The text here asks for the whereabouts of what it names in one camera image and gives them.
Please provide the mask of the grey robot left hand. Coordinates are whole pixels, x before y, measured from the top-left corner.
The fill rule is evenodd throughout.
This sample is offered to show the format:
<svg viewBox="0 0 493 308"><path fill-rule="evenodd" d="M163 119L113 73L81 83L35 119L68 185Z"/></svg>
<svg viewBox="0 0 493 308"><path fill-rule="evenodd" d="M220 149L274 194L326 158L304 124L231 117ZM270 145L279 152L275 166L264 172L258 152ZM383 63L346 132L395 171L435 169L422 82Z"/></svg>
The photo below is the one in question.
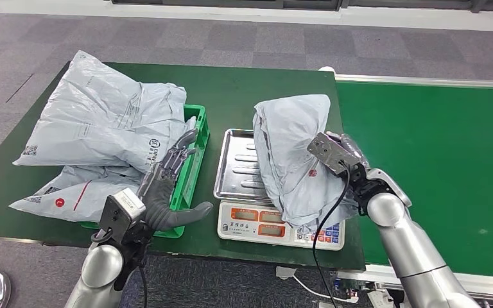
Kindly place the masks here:
<svg viewBox="0 0 493 308"><path fill-rule="evenodd" d="M189 145L195 141L197 133L198 130L193 128L179 137L142 180L137 195L146 207L144 224L152 232L164 232L200 221L213 209L213 204L208 201L187 210L171 210L169 207L182 166L196 152Z"/></svg>

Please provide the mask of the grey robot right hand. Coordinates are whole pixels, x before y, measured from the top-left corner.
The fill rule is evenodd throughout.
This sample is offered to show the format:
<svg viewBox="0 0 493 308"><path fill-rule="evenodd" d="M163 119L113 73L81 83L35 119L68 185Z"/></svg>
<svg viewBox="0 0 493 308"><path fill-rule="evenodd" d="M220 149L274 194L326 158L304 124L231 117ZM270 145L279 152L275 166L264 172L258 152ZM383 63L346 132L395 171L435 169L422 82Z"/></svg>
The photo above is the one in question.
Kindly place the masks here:
<svg viewBox="0 0 493 308"><path fill-rule="evenodd" d="M366 158L366 156L363 154L362 150L360 147L357 145L357 143L354 141L354 139L346 134L346 133L334 133L331 131L326 131L326 134L334 141L336 141L338 144L340 144L341 147L343 147L345 150L347 150L351 155L357 158L359 163L366 169L370 169L370 164Z"/></svg>

